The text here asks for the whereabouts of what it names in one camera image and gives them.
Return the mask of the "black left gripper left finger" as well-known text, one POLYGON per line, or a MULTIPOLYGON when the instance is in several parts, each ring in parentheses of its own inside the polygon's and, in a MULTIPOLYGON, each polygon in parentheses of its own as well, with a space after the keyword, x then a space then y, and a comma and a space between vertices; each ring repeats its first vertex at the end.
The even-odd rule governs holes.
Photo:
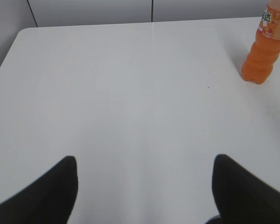
POLYGON ((0 203, 0 224, 66 224, 78 193, 77 161, 66 156, 0 203))

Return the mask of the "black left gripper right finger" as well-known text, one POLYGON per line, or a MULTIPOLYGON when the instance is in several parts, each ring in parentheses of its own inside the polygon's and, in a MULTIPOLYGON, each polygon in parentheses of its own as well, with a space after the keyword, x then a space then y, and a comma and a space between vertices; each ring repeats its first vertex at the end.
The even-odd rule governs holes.
POLYGON ((213 224, 280 224, 280 192, 225 154, 215 157, 212 193, 213 224))

